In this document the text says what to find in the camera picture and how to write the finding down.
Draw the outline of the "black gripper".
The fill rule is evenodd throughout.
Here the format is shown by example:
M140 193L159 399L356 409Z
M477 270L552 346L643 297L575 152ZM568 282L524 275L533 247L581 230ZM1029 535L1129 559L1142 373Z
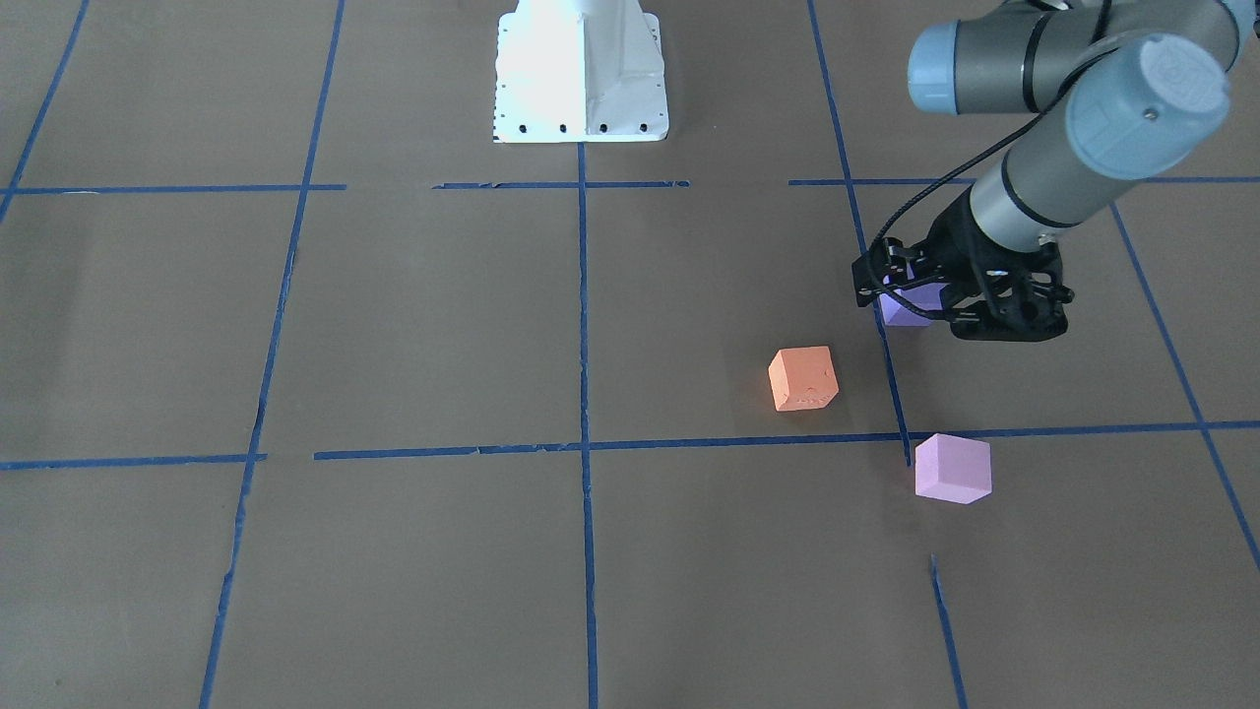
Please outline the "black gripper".
M948 322L959 340L1045 343L1067 332L1065 305L1074 291L1063 283L1056 242L1034 251L1011 251L990 239L971 208L971 189L954 199L916 248L901 241L873 241L853 261L856 305L877 296L945 285L941 309L925 317Z

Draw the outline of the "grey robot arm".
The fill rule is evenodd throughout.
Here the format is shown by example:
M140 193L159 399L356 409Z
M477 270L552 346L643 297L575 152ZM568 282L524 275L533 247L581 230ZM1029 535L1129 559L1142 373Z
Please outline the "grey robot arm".
M914 246L914 282L942 287L955 337L1063 335L1058 237L1223 126L1254 16L1251 1L1005 1L914 42L919 110L1034 118Z

